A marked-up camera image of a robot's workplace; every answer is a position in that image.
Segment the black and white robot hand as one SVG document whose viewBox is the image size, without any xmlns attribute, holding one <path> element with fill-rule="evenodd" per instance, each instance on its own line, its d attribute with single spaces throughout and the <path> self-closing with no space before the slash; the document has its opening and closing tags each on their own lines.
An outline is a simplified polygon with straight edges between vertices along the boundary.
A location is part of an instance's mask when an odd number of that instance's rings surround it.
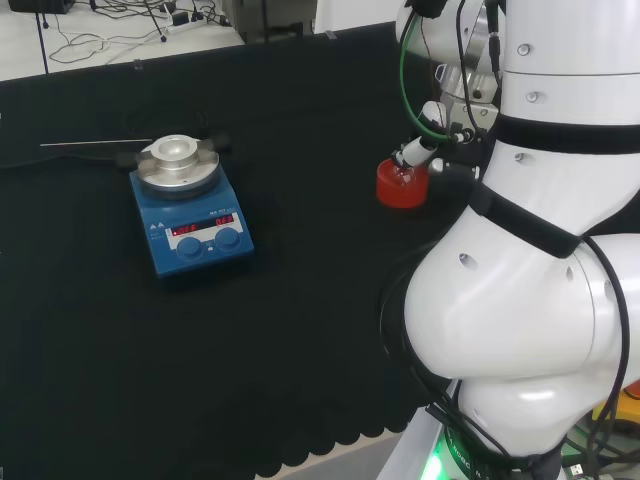
<svg viewBox="0 0 640 480">
<path fill-rule="evenodd" d="M 418 119 L 437 133 L 453 136 L 452 143 L 437 143 L 427 135 L 417 135 L 391 154 L 392 163 L 398 173 L 417 172 L 425 167 L 435 177 L 476 181 L 481 176 L 480 160 L 462 159 L 464 147 L 484 146 L 468 115 L 465 102 L 454 97 L 443 97 L 443 102 L 429 101 L 421 110 Z"/>
</svg>

